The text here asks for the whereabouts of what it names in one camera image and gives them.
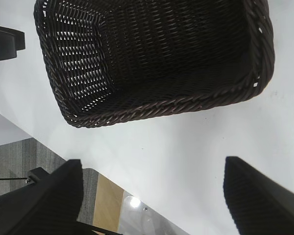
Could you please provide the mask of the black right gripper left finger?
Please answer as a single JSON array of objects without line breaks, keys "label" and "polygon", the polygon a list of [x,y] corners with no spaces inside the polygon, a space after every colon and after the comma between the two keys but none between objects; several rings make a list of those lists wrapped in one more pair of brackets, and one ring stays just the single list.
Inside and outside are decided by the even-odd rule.
[{"label": "black right gripper left finger", "polygon": [[0,235],[71,235],[82,206],[80,160],[48,173],[28,172],[29,184],[0,196]]}]

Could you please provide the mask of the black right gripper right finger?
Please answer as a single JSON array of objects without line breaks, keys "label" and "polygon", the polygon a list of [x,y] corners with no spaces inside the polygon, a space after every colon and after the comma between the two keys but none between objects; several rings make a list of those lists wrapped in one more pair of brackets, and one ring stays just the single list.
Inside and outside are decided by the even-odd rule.
[{"label": "black right gripper right finger", "polygon": [[239,157],[225,159],[223,194],[241,235],[294,235],[294,193]]}]

